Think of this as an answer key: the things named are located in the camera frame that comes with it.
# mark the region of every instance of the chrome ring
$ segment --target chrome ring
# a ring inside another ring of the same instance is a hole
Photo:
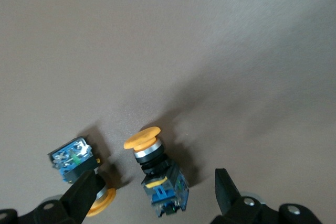
[[[147,149],[140,151],[140,152],[133,152],[134,156],[136,158],[147,156],[148,154],[151,154],[152,152],[156,151],[160,146],[162,145],[161,141],[158,139],[155,144],[148,147]]]
[[[104,186],[103,189],[101,189],[96,196],[96,200],[100,199],[105,193],[107,192],[107,186]]]

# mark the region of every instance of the green component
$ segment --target green component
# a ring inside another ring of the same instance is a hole
[[[80,159],[77,157],[77,155],[72,150],[70,150],[69,153],[70,153],[70,157],[72,157],[72,160],[76,165],[81,164]]]
[[[181,181],[180,180],[178,181],[177,187],[178,187],[179,190],[182,190],[182,185],[181,185]]]

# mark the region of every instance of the yellow button cap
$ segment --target yellow button cap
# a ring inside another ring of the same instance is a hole
[[[150,127],[130,137],[124,143],[125,149],[134,149],[136,152],[142,151],[156,142],[156,136],[161,132],[159,127]]]
[[[92,217],[104,211],[108,207],[108,205],[114,200],[114,198],[116,197],[116,194],[117,192],[115,188],[108,189],[101,198],[97,199],[92,204],[86,216]]]

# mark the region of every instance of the gray surface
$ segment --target gray surface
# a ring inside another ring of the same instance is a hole
[[[0,0],[0,208],[65,192],[46,154],[89,134],[120,188],[85,223],[209,223],[216,167],[334,223],[335,26],[336,0]],[[123,150],[145,125],[194,185],[184,213],[157,220]]]

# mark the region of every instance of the silver screw head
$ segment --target silver screw head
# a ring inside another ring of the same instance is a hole
[[[288,206],[288,211],[290,211],[294,215],[299,215],[300,214],[300,209],[297,208],[296,206]]]
[[[5,219],[7,216],[8,216],[8,214],[7,214],[6,212],[2,212],[2,213],[0,214],[0,220]]]
[[[48,203],[48,204],[45,204],[45,205],[44,205],[43,209],[44,209],[44,210],[48,210],[48,209],[51,209],[51,208],[53,208],[53,207],[54,207],[54,203]]]
[[[251,198],[245,198],[244,203],[248,206],[254,206],[254,201]]]

